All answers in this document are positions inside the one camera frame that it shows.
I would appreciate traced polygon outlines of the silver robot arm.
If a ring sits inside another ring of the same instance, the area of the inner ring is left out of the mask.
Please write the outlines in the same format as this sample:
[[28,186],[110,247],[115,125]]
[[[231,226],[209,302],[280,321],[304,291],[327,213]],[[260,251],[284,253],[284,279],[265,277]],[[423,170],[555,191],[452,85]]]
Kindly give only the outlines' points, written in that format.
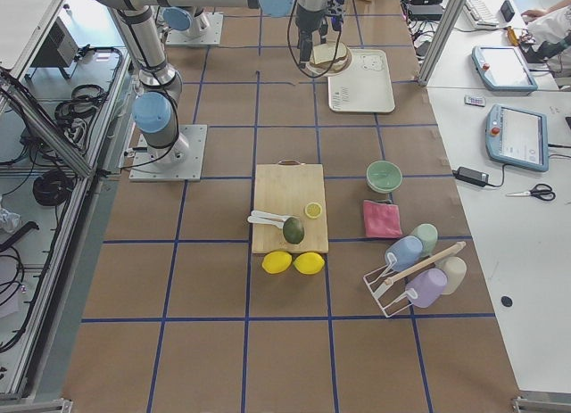
[[145,92],[165,91],[179,85],[178,71],[168,63],[153,17],[160,7],[248,7],[257,8],[258,0],[94,0],[106,6],[117,20],[120,35],[127,46]]
[[156,0],[159,6],[216,6],[248,7],[259,9],[270,17],[288,17],[289,25],[298,29],[297,45],[299,56],[294,59],[299,68],[310,62],[313,36],[319,35],[326,43],[327,29],[340,32],[343,26],[345,0]]

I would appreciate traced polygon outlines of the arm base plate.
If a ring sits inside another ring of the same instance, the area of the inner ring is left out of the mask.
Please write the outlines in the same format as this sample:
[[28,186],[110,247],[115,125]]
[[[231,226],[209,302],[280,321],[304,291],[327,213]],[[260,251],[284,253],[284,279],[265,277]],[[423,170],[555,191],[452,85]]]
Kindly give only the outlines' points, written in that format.
[[144,147],[142,152],[135,152],[130,163],[129,180],[133,182],[167,182],[192,181],[201,179],[203,156],[206,146],[206,125],[181,125],[179,139],[173,148],[163,156],[169,148],[160,152],[148,147],[142,134],[138,138],[138,147]]
[[169,27],[166,45],[197,47],[220,43],[222,12],[201,12],[194,16],[184,10],[169,8],[163,18]]

